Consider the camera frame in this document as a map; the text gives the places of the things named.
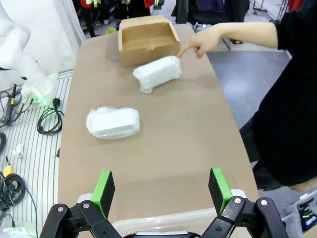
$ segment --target forearm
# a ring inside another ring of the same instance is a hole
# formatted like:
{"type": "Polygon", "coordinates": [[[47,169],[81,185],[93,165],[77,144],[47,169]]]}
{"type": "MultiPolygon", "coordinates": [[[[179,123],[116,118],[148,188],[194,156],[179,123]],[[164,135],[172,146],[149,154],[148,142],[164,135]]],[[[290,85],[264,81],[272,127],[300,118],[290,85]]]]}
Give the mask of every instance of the forearm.
{"type": "Polygon", "coordinates": [[[278,47],[276,27],[273,23],[220,23],[214,27],[218,29],[221,37],[250,42],[270,48],[278,47]]]}

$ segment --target white foam packaging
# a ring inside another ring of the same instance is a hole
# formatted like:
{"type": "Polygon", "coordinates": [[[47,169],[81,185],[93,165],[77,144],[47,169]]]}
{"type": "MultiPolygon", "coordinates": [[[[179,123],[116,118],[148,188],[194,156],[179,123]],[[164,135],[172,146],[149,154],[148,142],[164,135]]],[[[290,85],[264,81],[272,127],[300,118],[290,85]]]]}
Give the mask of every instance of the white foam packaging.
{"type": "Polygon", "coordinates": [[[140,91],[152,93],[154,87],[178,79],[182,75],[180,59],[176,56],[167,56],[136,68],[133,75],[140,82],[140,91]]]}
{"type": "Polygon", "coordinates": [[[86,127],[95,137],[120,139],[140,131],[139,118],[133,108],[100,107],[88,113],[86,127]]]}

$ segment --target screw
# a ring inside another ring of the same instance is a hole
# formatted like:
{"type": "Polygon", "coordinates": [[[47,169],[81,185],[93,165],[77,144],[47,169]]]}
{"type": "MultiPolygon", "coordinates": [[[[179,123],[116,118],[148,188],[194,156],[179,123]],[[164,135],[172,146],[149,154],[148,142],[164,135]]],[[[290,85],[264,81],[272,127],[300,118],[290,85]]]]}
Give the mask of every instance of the screw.
{"type": "Polygon", "coordinates": [[[262,201],[261,201],[261,204],[262,204],[263,206],[266,206],[266,205],[267,205],[267,201],[266,201],[266,200],[262,200],[262,201]]]}
{"type": "Polygon", "coordinates": [[[240,204],[241,203],[241,199],[240,198],[236,198],[236,199],[234,199],[234,202],[237,203],[237,204],[240,204]]]}

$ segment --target black sleeve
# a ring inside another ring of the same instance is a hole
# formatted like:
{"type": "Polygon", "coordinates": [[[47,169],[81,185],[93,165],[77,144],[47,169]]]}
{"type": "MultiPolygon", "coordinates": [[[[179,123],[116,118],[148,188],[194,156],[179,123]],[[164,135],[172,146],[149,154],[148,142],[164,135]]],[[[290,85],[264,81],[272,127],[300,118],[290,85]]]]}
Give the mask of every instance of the black sleeve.
{"type": "Polygon", "coordinates": [[[279,50],[297,50],[315,23],[316,9],[317,1],[307,9],[294,10],[284,14],[281,22],[275,24],[279,50]]]}

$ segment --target gray carpet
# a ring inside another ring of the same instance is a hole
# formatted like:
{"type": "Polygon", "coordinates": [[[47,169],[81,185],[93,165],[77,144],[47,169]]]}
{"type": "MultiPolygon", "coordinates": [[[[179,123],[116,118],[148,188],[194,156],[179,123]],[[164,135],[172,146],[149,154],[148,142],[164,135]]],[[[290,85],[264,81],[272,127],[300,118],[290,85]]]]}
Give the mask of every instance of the gray carpet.
{"type": "MultiPolygon", "coordinates": [[[[207,56],[239,128],[257,111],[261,100],[289,62],[284,52],[212,52],[207,56]]],[[[261,197],[274,200],[282,216],[285,208],[303,194],[288,187],[260,191],[261,197]]]]}

